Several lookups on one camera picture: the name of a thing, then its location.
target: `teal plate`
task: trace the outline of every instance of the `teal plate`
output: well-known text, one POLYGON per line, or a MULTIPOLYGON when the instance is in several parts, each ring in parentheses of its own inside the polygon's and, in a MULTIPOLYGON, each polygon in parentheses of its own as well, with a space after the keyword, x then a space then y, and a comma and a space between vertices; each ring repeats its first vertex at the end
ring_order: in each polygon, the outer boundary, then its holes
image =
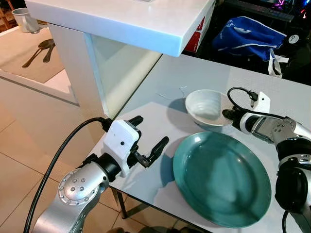
POLYGON ((250 226, 269 208, 271 185, 264 166, 249 148, 225 134, 202 132, 184 139, 173 171, 188 204, 219 226, 250 226))

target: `spoon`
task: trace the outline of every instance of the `spoon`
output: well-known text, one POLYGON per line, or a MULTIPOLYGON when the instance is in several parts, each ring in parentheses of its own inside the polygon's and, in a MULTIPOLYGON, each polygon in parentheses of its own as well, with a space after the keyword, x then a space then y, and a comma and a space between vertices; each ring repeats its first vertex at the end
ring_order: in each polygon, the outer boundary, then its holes
POLYGON ((44 63, 50 61, 51 53, 52 53, 52 50, 53 50, 54 47, 55 47, 55 43, 54 43, 54 41, 53 41, 53 43, 51 44, 51 46, 50 46, 50 48, 49 48, 49 51, 48 51, 47 55, 45 55, 45 57, 43 58, 43 62, 44 62, 44 63))
POLYGON ((34 60, 34 58, 37 57, 37 56, 39 55, 39 53, 42 52, 42 50, 46 50, 46 49, 50 48, 52 43, 54 43, 53 39, 48 39, 48 40, 42 41, 42 42, 38 45, 39 49, 38 49, 38 50, 34 53, 34 55, 28 60, 28 62, 26 62, 22 67, 23 67, 23 68, 28 67, 28 66, 31 64, 31 62, 34 60))

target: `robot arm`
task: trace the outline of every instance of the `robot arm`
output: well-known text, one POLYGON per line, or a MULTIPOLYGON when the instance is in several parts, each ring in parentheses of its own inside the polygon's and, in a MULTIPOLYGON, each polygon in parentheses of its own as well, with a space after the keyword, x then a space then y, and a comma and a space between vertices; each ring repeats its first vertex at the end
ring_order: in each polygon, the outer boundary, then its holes
POLYGON ((137 162, 149 167, 161 155, 168 137, 152 149, 149 157, 137 152, 141 132, 136 126, 142 121, 143 118, 137 116, 129 121, 111 123, 104 138, 102 156, 90 155, 62 179, 54 201, 38 218, 34 233, 82 232, 86 216, 117 174, 121 172, 125 177, 137 162))
POLYGON ((303 233, 311 233, 311 131, 290 118, 265 116, 269 112, 267 102, 270 105, 267 98, 258 98, 252 107, 262 115, 236 107, 224 110, 223 115, 242 132, 275 145, 280 161, 275 198, 303 233))

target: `white bowl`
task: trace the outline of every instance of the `white bowl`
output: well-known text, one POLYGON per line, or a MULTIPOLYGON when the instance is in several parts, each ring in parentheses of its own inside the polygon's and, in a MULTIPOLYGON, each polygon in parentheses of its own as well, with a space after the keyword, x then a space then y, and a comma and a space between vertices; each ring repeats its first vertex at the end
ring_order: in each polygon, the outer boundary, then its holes
POLYGON ((186 98, 186 109, 194 122, 204 126, 223 126, 232 123, 222 114, 233 105, 227 95, 214 90, 191 92, 186 98))

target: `blue bag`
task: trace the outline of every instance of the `blue bag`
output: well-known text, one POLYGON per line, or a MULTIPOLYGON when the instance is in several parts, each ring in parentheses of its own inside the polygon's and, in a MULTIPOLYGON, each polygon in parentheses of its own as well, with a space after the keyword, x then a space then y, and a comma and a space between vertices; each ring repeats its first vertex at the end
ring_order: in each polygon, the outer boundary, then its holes
POLYGON ((241 16, 230 19, 213 39, 212 46, 237 56, 257 55, 263 61, 275 59, 273 49, 282 45, 285 34, 251 18, 241 16))

